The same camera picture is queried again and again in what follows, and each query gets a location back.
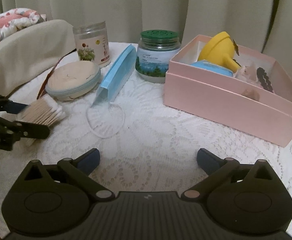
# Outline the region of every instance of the green lid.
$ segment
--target green lid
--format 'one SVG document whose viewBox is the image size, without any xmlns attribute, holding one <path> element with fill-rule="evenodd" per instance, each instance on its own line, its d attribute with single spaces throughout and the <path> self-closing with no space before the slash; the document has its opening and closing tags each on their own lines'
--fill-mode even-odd
<svg viewBox="0 0 292 240">
<path fill-rule="evenodd" d="M 167 30 L 148 30 L 141 33 L 142 38 L 152 40 L 169 40 L 178 37 L 177 32 Z"/>
</svg>

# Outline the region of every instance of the mask ear loop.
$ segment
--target mask ear loop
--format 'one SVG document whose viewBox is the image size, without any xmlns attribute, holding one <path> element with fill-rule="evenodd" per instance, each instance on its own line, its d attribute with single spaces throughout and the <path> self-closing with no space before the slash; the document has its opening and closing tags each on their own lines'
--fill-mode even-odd
<svg viewBox="0 0 292 240">
<path fill-rule="evenodd" d="M 111 133 L 110 135 L 105 135 L 105 134 L 101 134 L 101 133 L 99 133 L 99 132 L 96 132 L 96 131 L 94 130 L 94 128 L 92 127 L 90 121 L 89 121 L 89 118 L 88 118 L 88 110 L 89 110 L 90 108 L 92 108 L 93 104 L 92 104 L 90 107 L 88 107 L 88 108 L 86 109 L 86 119 L 87 119 L 87 122 L 88 122 L 88 124 L 89 124 L 89 126 L 90 126 L 90 128 L 91 128 L 91 130 L 92 130 L 92 132 L 93 132 L 93 134 L 96 135 L 97 137 L 99 137 L 99 138 L 103 138 L 103 139 L 107 139 L 107 138 L 113 137 L 115 134 L 117 134 L 117 133 L 120 131 L 120 129 L 121 129 L 121 128 L 123 127 L 123 125 L 124 125 L 124 122 L 125 122 L 125 112 L 124 112 L 124 110 L 122 109 L 122 107 L 121 107 L 120 105 L 118 105 L 118 104 L 116 104 L 116 103 L 109 102 L 109 106 L 116 106 L 116 107 L 118 107 L 118 108 L 121 109 L 121 111 L 122 111 L 122 113 L 123 113 L 123 121 L 121 122 L 121 125 L 118 127 L 117 130 L 115 130 L 115 131 L 114 131 L 113 133 Z"/>
</svg>

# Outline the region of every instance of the yellow object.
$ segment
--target yellow object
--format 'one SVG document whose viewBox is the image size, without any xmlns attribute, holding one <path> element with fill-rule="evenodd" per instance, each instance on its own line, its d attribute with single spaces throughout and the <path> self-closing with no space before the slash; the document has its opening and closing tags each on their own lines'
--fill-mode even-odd
<svg viewBox="0 0 292 240">
<path fill-rule="evenodd" d="M 198 61 L 207 60 L 213 64 L 228 68 L 235 73 L 240 66 L 233 61 L 235 53 L 234 43 L 227 32 L 215 35 L 204 46 L 199 54 Z"/>
</svg>

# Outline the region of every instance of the beige case lid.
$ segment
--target beige case lid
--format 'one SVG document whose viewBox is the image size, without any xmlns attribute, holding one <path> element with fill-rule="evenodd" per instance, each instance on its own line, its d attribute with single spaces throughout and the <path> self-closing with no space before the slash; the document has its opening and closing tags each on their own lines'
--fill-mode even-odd
<svg viewBox="0 0 292 240">
<path fill-rule="evenodd" d="M 91 61 L 68 63 L 54 71 L 47 86 L 52 91 L 72 89 L 94 78 L 98 70 L 99 66 Z"/>
<path fill-rule="evenodd" d="M 51 20 L 20 30 L 0 42 L 0 95 L 40 75 L 74 50 L 73 27 Z"/>
</svg>

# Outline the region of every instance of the beige curtain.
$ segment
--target beige curtain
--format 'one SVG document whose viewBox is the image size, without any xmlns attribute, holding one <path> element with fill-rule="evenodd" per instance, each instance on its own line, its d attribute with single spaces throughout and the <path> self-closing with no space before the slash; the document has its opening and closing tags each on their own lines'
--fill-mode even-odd
<svg viewBox="0 0 292 240">
<path fill-rule="evenodd" d="M 110 41 L 138 42 L 145 29 L 183 33 L 188 0 L 2 0 L 3 11 L 26 7 L 72 25 L 106 21 Z"/>
<path fill-rule="evenodd" d="M 169 29 L 187 44 L 227 31 L 243 46 L 275 57 L 292 78 L 292 0 L 0 0 L 0 12 L 26 7 L 72 25 L 105 20 L 110 41 L 138 42 L 147 29 Z"/>
</svg>

